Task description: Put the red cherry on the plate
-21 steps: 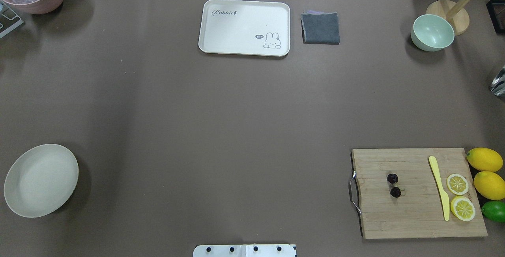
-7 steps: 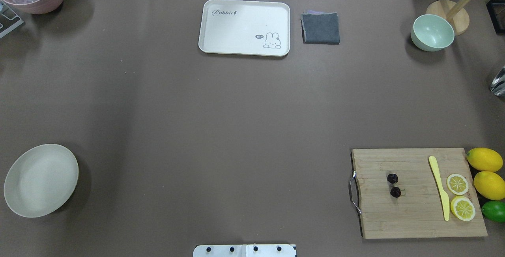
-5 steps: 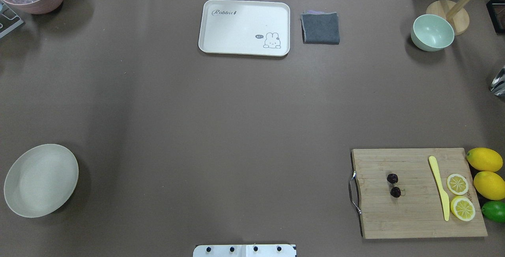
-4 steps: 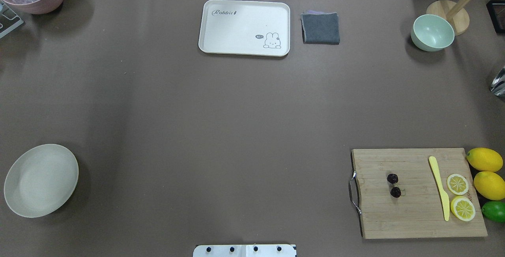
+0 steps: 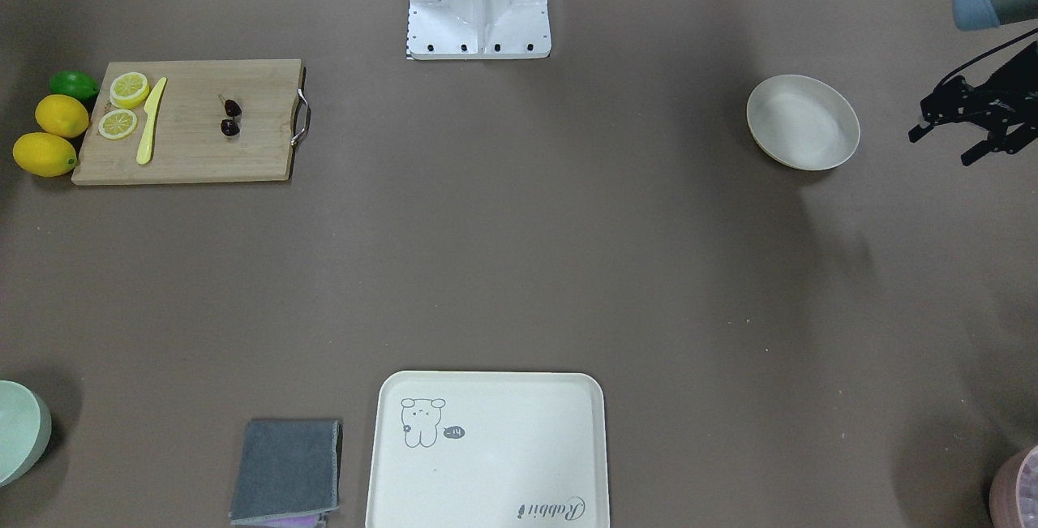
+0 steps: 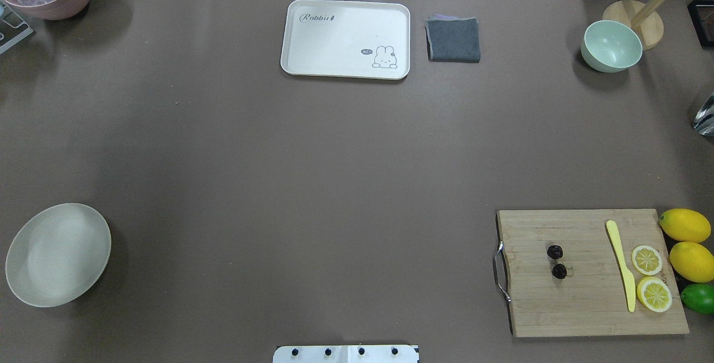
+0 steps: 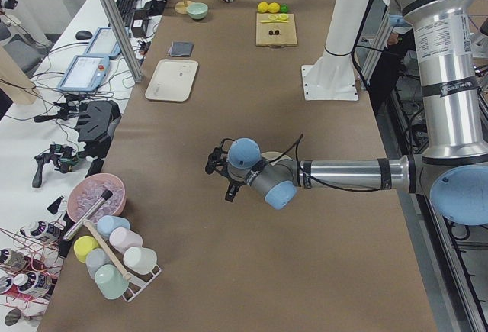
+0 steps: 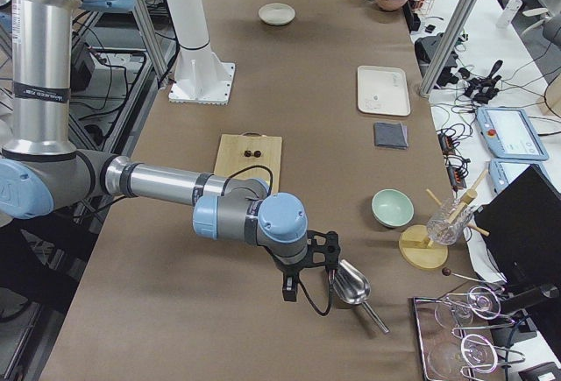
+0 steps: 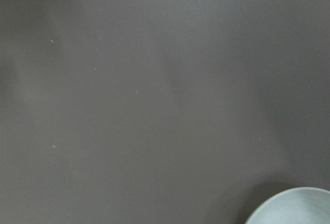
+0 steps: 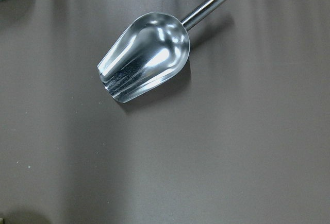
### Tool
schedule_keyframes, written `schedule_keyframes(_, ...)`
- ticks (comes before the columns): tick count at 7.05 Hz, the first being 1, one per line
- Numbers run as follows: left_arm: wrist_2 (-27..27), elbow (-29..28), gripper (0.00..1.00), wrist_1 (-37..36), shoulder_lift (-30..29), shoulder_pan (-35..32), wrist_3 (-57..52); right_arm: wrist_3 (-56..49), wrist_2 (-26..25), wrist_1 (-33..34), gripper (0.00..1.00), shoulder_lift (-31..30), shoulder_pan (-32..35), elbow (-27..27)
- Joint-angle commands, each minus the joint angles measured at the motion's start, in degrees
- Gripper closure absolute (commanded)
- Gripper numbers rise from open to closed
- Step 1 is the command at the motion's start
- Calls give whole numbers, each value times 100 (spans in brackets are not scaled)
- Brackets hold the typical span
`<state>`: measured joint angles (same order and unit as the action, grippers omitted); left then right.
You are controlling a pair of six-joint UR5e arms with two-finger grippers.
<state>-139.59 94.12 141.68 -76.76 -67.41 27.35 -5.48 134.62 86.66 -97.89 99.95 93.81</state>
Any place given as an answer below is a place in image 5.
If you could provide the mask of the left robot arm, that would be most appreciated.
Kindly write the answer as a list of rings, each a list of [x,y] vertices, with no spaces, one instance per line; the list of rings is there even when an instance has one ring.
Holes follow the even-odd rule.
[[[952,0],[953,18],[961,32],[998,28],[1035,20],[1037,0]],[[969,84],[963,71],[1019,41],[1027,46],[982,84]],[[964,166],[993,152],[1014,155],[1036,140],[1036,30],[1019,34],[967,60],[946,74],[931,93],[920,100],[920,124],[908,132],[911,143],[935,127],[972,124],[987,132],[985,139],[960,156]]]

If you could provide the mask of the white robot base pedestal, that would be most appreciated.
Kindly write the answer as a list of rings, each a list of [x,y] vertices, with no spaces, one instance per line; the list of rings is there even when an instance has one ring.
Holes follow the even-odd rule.
[[[519,60],[552,51],[548,0],[409,0],[413,60]]]

